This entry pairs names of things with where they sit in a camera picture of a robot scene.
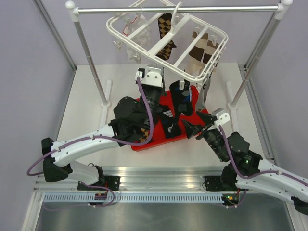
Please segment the grey striped sock front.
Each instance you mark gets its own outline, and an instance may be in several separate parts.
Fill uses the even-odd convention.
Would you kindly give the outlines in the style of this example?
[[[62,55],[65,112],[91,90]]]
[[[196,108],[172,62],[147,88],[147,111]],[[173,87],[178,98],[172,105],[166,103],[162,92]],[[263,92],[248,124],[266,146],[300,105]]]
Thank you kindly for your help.
[[[206,99],[207,99],[207,95],[208,95],[208,91],[210,88],[210,84],[211,84],[211,75],[209,76],[209,78],[206,80],[206,82],[203,84],[203,86],[201,87],[200,91],[199,91],[199,96],[198,96],[198,100],[196,103],[196,110],[197,111],[202,111],[204,109],[206,109]]]

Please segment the black blue sock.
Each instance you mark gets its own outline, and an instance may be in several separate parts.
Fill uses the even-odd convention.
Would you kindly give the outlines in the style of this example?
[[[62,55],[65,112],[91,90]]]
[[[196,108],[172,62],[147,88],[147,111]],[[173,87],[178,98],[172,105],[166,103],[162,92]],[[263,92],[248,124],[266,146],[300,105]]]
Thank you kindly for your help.
[[[167,105],[159,105],[158,117],[166,139],[181,135],[179,125],[173,125],[174,116],[171,109]]]
[[[184,88],[180,90],[180,81],[175,81],[169,86],[169,90],[175,112],[174,124],[177,124],[181,114],[191,116],[193,113],[190,82],[184,80]]]

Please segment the white clip sock hanger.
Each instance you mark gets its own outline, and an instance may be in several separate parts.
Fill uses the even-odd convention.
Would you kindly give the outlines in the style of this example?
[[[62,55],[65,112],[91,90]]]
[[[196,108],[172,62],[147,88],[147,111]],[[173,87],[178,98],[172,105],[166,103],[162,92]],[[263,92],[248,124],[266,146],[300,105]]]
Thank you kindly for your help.
[[[212,71],[214,70],[214,68],[216,67],[217,63],[219,62],[221,54],[225,50],[226,43],[229,40],[227,33],[189,14],[188,12],[181,13],[180,12],[180,6],[182,5],[181,2],[179,2],[176,5],[168,0],[162,0],[161,2],[164,5],[163,9],[154,10],[156,15],[147,20],[145,24],[143,24],[140,28],[131,33],[129,36],[125,36],[122,32],[117,31],[113,27],[113,23],[122,19],[126,15],[126,13],[121,13],[119,16],[114,16],[110,18],[106,22],[106,29],[120,42],[130,46],[140,55],[147,57],[149,60],[153,61],[156,64],[161,65],[162,67],[168,69],[169,71],[177,74],[181,78],[189,82],[205,83],[206,80],[209,78],[210,74],[212,73]],[[154,44],[151,48],[146,49],[132,41],[132,38],[135,35],[140,33],[146,27],[149,27],[156,19],[159,19],[161,16],[163,16],[163,14],[167,13],[167,8],[171,9],[170,30],[167,31],[156,44]],[[200,30],[197,31],[197,36],[191,41],[191,43],[188,45],[186,50],[181,54],[178,60],[174,64],[171,64],[166,60],[163,60],[163,58],[159,58],[158,57],[159,52],[162,51],[163,48],[165,48],[167,45],[169,45],[169,43],[173,41],[174,37],[180,32],[180,30],[190,21],[196,23]],[[208,33],[208,41],[209,40],[212,41],[214,45],[218,43],[219,46],[212,55],[212,57],[210,58],[210,60],[208,61],[208,63],[204,65],[204,67],[201,70],[201,73],[197,76],[190,75],[186,73],[184,70],[179,69],[179,65],[182,63],[184,58],[189,55],[191,49],[195,46],[197,41],[202,37],[204,33]]]

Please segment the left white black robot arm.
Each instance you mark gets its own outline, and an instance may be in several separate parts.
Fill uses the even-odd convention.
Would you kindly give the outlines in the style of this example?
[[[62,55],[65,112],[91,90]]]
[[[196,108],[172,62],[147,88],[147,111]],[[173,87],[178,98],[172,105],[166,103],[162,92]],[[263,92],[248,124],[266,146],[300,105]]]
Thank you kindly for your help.
[[[103,169],[77,159],[100,150],[124,145],[144,146],[151,142],[163,88],[139,83],[140,99],[122,98],[114,108],[115,118],[98,130],[68,141],[42,140],[43,174],[46,182],[77,180],[85,187],[105,186]]]

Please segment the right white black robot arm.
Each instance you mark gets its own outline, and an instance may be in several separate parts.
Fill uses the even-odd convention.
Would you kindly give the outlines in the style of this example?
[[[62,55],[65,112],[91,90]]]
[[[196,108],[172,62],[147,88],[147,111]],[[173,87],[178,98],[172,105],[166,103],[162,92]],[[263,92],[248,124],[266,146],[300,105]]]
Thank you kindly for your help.
[[[294,206],[299,213],[308,213],[308,180],[291,173],[250,150],[250,144],[233,132],[229,137],[223,125],[230,121],[224,109],[213,113],[197,112],[203,125],[183,120],[187,138],[205,140],[221,162],[226,162],[220,176],[225,190],[233,187],[252,190],[283,200]]]

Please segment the red plastic bin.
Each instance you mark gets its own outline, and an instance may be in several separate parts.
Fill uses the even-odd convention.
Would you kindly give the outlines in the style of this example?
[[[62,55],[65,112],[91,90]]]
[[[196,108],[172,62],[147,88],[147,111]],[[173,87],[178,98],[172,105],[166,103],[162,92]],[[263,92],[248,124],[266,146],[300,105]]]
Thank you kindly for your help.
[[[186,139],[186,131],[185,127],[182,124],[182,120],[185,120],[194,125],[205,125],[205,123],[200,119],[195,111],[195,104],[197,102],[199,92],[196,86],[191,86],[191,93],[192,93],[192,107],[193,113],[189,115],[180,115],[180,120],[178,125],[176,126],[175,136],[171,137],[171,129],[174,120],[174,107],[172,103],[171,93],[167,91],[166,97],[160,98],[160,107],[162,108],[161,112],[157,113],[158,122],[154,127],[154,134],[152,136],[151,142],[147,145],[143,146],[132,146],[132,150],[138,152],[146,149],[150,149],[153,147],[157,147],[160,145],[164,145],[167,143],[171,143],[174,141],[179,141],[182,139]]]

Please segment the brown argyle sock in bin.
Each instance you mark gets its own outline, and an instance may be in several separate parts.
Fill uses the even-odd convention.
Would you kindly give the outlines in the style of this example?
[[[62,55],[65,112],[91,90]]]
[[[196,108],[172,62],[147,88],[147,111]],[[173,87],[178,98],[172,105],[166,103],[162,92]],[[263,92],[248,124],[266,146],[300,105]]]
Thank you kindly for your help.
[[[139,138],[138,143],[146,142],[146,140],[150,136],[150,131],[149,130],[145,130],[145,129],[142,128],[141,131],[142,131],[142,137]]]

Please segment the beige brown striped sock left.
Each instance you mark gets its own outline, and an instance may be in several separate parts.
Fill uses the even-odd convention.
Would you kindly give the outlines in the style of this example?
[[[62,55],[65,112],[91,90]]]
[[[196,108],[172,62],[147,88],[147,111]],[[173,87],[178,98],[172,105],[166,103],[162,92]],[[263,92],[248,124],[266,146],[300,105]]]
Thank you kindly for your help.
[[[191,49],[188,56],[188,63],[185,67],[185,72],[193,75],[195,73],[200,73],[204,67],[202,62],[203,55],[205,53],[205,48],[208,41],[208,33],[204,33],[202,37],[197,41],[195,46]]]

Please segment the beige brown striped sock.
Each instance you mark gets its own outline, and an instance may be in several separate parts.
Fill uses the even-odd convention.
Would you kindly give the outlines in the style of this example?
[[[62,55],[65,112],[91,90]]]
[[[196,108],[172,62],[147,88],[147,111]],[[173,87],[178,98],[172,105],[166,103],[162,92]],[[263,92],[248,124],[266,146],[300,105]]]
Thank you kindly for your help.
[[[188,63],[185,67],[185,72],[193,75],[195,73],[200,73],[204,67],[202,62],[203,55],[205,53],[205,48],[208,41],[208,33],[204,33],[202,37],[197,41],[195,46],[191,49],[188,56]]]
[[[202,59],[203,64],[208,63],[208,61],[210,60],[210,58],[212,57],[212,55],[214,54],[214,52],[216,51],[218,46],[219,46],[218,43],[216,43],[214,45],[213,42],[210,41],[210,40],[207,42],[207,45],[205,47],[204,56],[203,56],[203,59]]]

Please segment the white glove with red trim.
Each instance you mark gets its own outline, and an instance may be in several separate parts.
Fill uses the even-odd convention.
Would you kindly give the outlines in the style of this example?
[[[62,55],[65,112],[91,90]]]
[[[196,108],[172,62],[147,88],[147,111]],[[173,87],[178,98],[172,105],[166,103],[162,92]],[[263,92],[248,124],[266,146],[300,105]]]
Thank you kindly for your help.
[[[135,18],[132,21],[128,18],[126,22],[126,26],[123,29],[122,33],[125,36],[129,36],[131,33],[136,31],[146,22],[147,22],[147,19],[141,14],[135,15]],[[135,35],[132,38],[132,41],[144,48],[147,48],[151,43],[151,32],[152,32],[151,29],[149,27],[146,27],[140,33]],[[137,53],[134,49],[132,49],[128,45],[126,45],[126,50],[127,50],[128,59],[130,62],[135,61],[137,64],[141,63],[141,55],[139,53]]]

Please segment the beige brown striped sock right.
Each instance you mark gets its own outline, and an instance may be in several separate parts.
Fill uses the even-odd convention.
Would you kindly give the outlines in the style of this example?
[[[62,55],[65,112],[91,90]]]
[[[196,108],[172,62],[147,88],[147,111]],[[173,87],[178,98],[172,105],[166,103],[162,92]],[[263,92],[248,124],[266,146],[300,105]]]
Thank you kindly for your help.
[[[218,43],[216,43],[214,45],[213,42],[210,41],[210,40],[207,42],[207,45],[205,47],[204,56],[203,56],[203,59],[202,59],[203,64],[208,63],[208,61],[210,60],[210,58],[212,57],[212,55],[214,54],[214,52],[216,51],[218,46],[219,46]]]

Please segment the metal clothes rack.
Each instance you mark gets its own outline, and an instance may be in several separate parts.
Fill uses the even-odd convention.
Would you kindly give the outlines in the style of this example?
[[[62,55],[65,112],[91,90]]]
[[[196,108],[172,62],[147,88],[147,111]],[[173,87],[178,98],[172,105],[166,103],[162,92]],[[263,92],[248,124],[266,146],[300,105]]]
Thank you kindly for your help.
[[[75,5],[71,0],[67,1],[65,7],[67,8],[69,15],[74,23],[76,28],[79,40],[85,52],[90,70],[92,72],[94,81],[96,83],[99,95],[102,100],[102,114],[107,114],[108,108],[110,107],[109,97],[104,93],[102,88],[99,76],[97,74],[96,67],[94,65],[90,50],[88,48],[79,17],[82,14],[96,14],[96,13],[112,13],[114,16],[106,22],[107,31],[116,37],[121,44],[126,44],[136,51],[137,55],[142,55],[154,63],[166,68],[167,70],[177,74],[180,78],[180,86],[182,87],[184,81],[187,80],[191,83],[197,83],[199,85],[205,84],[209,80],[210,73],[214,70],[214,66],[218,63],[218,60],[225,49],[226,43],[229,39],[228,35],[221,29],[195,17],[193,13],[214,13],[214,12],[273,12],[275,23],[279,23],[283,19],[289,7],[292,5],[291,0],[282,0],[276,5],[268,6],[210,6],[210,7],[183,7],[182,3],[177,5],[172,4],[171,2],[165,0],[163,1],[163,7],[141,7],[140,5],[143,2],[141,0],[136,1],[134,4],[128,8],[95,8],[95,9],[83,9]],[[112,26],[113,22],[123,18],[126,14],[136,15],[154,13],[154,16],[149,19],[147,22],[142,24],[134,32],[128,36],[123,35],[122,33],[115,30]],[[148,27],[154,20],[158,19],[162,14],[170,13],[171,14],[171,29],[167,34],[160,39],[156,44],[153,45],[149,50],[143,48],[133,41],[133,38],[140,34],[146,27]],[[198,25],[202,26],[203,29],[198,34],[198,36],[190,43],[188,48],[183,52],[180,58],[174,63],[169,64],[168,62],[158,58],[156,55],[160,50],[162,50],[168,42],[170,42],[173,37],[184,27],[186,23],[193,21]],[[198,39],[208,30],[211,29],[214,33],[222,36],[222,42],[215,49],[213,55],[209,59],[208,63],[205,64],[204,68],[201,71],[201,74],[194,77],[178,68],[179,64],[183,59],[188,55],[189,51],[197,44]]]

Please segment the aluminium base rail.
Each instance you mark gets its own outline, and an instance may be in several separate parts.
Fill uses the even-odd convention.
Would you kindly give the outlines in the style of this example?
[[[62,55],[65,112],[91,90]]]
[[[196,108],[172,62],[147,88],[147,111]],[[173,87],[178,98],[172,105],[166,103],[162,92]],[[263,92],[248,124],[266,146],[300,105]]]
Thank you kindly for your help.
[[[105,175],[119,176],[121,193],[200,193],[204,176],[220,175],[223,166],[104,167]]]

